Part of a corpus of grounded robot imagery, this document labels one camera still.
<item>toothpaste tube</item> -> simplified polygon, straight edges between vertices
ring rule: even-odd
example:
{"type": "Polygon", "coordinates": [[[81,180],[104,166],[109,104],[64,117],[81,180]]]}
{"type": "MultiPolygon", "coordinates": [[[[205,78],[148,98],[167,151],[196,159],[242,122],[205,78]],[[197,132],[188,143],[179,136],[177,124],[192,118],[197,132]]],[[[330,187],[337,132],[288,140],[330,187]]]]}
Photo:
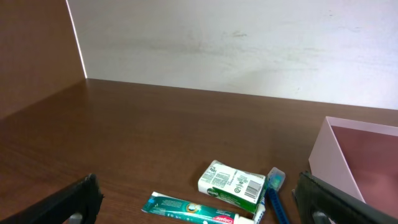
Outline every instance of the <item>toothpaste tube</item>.
{"type": "Polygon", "coordinates": [[[259,206],[257,207],[256,214],[254,214],[254,216],[253,216],[254,224],[260,223],[262,216],[264,215],[265,212],[266,212],[266,199],[265,199],[265,197],[263,197],[263,198],[261,198],[261,202],[260,202],[259,206]]]}
{"type": "Polygon", "coordinates": [[[253,220],[217,208],[152,193],[143,212],[201,224],[253,224],[253,220]]]}

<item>brown wooden surface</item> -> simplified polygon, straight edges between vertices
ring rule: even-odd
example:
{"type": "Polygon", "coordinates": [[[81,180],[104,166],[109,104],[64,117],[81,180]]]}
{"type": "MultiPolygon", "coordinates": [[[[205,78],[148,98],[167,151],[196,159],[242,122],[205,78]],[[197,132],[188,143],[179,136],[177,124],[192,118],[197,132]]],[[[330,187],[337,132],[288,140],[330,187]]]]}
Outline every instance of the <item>brown wooden surface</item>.
{"type": "Polygon", "coordinates": [[[84,79],[66,0],[0,1],[0,119],[84,79]]]}
{"type": "Polygon", "coordinates": [[[291,190],[326,115],[398,126],[393,110],[87,80],[0,123],[0,219],[90,172],[105,194],[98,223],[183,223],[141,211],[153,191],[251,217],[198,192],[217,159],[283,170],[280,197],[300,223],[291,190]]]}

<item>blue toothbrush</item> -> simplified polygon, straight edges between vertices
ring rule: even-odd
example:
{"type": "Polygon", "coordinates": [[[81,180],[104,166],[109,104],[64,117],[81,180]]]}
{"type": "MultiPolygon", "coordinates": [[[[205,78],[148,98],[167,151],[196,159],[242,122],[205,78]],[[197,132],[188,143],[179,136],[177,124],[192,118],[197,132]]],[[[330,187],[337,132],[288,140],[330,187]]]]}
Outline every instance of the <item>blue toothbrush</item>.
{"type": "Polygon", "coordinates": [[[266,195],[269,196],[271,204],[274,207],[278,221],[280,224],[289,224],[286,213],[282,204],[280,203],[278,191],[285,180],[285,173],[274,167],[268,174],[268,189],[266,195]]]}

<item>cardboard box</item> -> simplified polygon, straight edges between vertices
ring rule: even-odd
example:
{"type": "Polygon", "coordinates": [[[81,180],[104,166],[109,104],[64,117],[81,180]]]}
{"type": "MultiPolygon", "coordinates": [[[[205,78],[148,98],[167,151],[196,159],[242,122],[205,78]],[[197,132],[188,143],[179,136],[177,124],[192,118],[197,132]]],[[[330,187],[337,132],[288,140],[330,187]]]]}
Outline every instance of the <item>cardboard box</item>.
{"type": "Polygon", "coordinates": [[[326,117],[310,158],[314,176],[398,218],[398,128],[326,117]]]}

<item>soap bar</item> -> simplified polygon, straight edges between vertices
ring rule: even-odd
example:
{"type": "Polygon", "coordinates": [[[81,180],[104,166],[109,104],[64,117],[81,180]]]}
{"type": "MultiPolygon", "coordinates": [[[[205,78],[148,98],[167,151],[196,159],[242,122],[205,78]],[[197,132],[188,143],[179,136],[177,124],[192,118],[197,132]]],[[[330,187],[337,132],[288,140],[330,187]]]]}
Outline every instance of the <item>soap bar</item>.
{"type": "Polygon", "coordinates": [[[255,213],[266,191],[266,177],[214,160],[198,181],[200,192],[255,213]]]}

